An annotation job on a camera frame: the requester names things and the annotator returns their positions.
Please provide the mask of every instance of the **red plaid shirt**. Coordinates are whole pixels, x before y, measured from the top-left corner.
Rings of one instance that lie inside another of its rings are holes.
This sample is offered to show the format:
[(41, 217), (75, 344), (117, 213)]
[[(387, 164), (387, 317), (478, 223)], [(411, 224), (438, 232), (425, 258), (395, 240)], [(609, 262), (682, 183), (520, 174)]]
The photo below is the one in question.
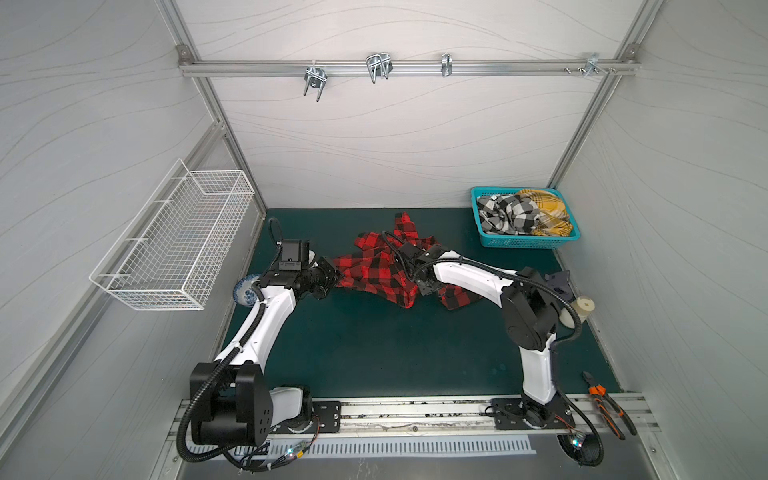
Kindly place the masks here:
[[(434, 237), (419, 238), (416, 225), (406, 212), (395, 215), (394, 234), (422, 250), (427, 250), (436, 243)], [(395, 245), (399, 243), (396, 240), (390, 241)], [(361, 233), (355, 239), (355, 245), (360, 252), (334, 260), (339, 272), (344, 274), (336, 286), (375, 293), (405, 308), (413, 306), (419, 287), (406, 278), (402, 268), (395, 261), (395, 254), (381, 238), (381, 234)], [(448, 310), (482, 298), (477, 293), (456, 285), (444, 286), (437, 294)]]

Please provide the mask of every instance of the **metal hook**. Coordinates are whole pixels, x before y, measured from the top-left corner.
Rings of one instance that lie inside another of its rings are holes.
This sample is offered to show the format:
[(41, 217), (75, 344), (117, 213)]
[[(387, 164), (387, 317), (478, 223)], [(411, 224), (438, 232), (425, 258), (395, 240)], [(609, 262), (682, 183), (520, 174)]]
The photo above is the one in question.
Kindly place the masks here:
[(388, 53), (375, 53), (366, 58), (366, 67), (368, 67), (368, 74), (373, 83), (376, 83), (376, 75), (378, 74), (389, 80), (389, 72), (392, 71), (392, 57)]
[(306, 80), (306, 85), (304, 85), (304, 96), (306, 97), (306, 93), (312, 88), (319, 88), (317, 91), (317, 100), (320, 101), (320, 95), (323, 94), (323, 89), (326, 86), (326, 82), (328, 81), (328, 75), (326, 75), (326, 72), (322, 68), (318, 68), (316, 66), (307, 67), (306, 71), (304, 72), (304, 80)]
[(442, 60), (440, 61), (442, 76), (450, 77), (453, 73), (453, 57), (449, 53), (442, 54)]

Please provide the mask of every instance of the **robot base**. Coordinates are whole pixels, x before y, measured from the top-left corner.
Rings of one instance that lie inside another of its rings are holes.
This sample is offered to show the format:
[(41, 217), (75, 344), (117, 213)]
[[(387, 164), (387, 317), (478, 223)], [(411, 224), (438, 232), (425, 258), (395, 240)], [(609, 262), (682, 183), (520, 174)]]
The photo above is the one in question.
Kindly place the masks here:
[[(315, 402), (312, 401), (312, 417), (320, 421), (320, 433), (338, 433), (341, 425), (341, 402)], [(296, 424), (286, 420), (272, 428), (270, 433), (314, 433), (317, 424), (314, 419), (311, 422)]]
[(573, 425), (571, 410), (559, 394), (547, 404), (541, 405), (525, 395), (491, 399), (494, 410), (494, 427), (497, 430), (529, 430), (566, 428), (555, 416)]

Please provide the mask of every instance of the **cylindrical object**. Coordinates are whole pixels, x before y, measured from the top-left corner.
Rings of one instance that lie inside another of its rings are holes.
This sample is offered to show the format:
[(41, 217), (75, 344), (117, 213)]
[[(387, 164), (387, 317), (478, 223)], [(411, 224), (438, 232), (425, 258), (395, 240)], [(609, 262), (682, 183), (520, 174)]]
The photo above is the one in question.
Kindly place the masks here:
[[(586, 322), (587, 316), (594, 312), (594, 300), (588, 296), (578, 297), (576, 300), (571, 302), (571, 306), (573, 306), (576, 310), (576, 313), (578, 313), (578, 317), (581, 319), (582, 323)], [(565, 308), (560, 312), (560, 322), (569, 329), (574, 327), (574, 319)]]

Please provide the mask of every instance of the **metal bracket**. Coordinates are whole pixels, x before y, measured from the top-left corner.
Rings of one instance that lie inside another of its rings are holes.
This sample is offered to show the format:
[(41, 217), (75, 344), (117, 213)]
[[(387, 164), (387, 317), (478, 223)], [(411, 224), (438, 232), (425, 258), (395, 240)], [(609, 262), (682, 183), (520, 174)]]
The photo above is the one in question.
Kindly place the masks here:
[(176, 45), (176, 53), (179, 54), (179, 65), (192, 65), (192, 51), (186, 45)]
[(319, 88), (317, 91), (317, 100), (320, 101), (320, 95), (323, 94), (323, 89), (326, 86), (326, 82), (328, 81), (328, 75), (326, 75), (326, 72), (322, 68), (318, 68), (316, 66), (311, 66), (306, 69), (304, 72), (304, 80), (306, 80), (306, 85), (304, 86), (304, 96), (306, 97), (307, 91), (312, 88)]
[(449, 53), (442, 54), (440, 61), (441, 71), (443, 77), (450, 77), (453, 73), (453, 57)]
[(640, 44), (639, 43), (630, 43), (627, 45), (627, 47), (624, 49), (624, 52), (619, 57), (619, 60), (625, 61), (627, 63), (634, 63), (637, 57), (637, 51), (640, 50)]
[[(506, 412), (510, 412), (520, 402), (519, 397), (491, 399), (491, 406), (494, 407), (494, 428), (496, 430), (530, 430), (531, 427), (526, 424), (522, 417), (518, 418)], [(566, 422), (574, 424), (571, 410), (565, 405), (565, 401), (559, 395), (554, 396), (547, 408), (553, 415), (553, 419), (541, 430), (559, 430), (563, 429), (563, 424), (554, 418), (559, 415)]]
[(605, 71), (598, 66), (598, 61), (599, 61), (598, 54), (593, 53), (592, 55), (590, 55), (589, 58), (587, 58), (586, 63), (584, 63), (584, 66), (578, 69), (581, 72), (581, 76), (588, 77), (591, 74), (600, 74), (600, 73), (609, 74), (610, 73), (609, 71)]
[(301, 432), (289, 429), (285, 422), (275, 425), (270, 433), (314, 433), (319, 426), (320, 433), (338, 433), (341, 425), (341, 402), (315, 402), (312, 401), (313, 416), (318, 418), (319, 425), (314, 420)]
[(389, 80), (389, 72), (392, 71), (392, 57), (388, 53), (375, 53), (366, 58), (366, 67), (373, 83), (376, 83), (377, 76)]

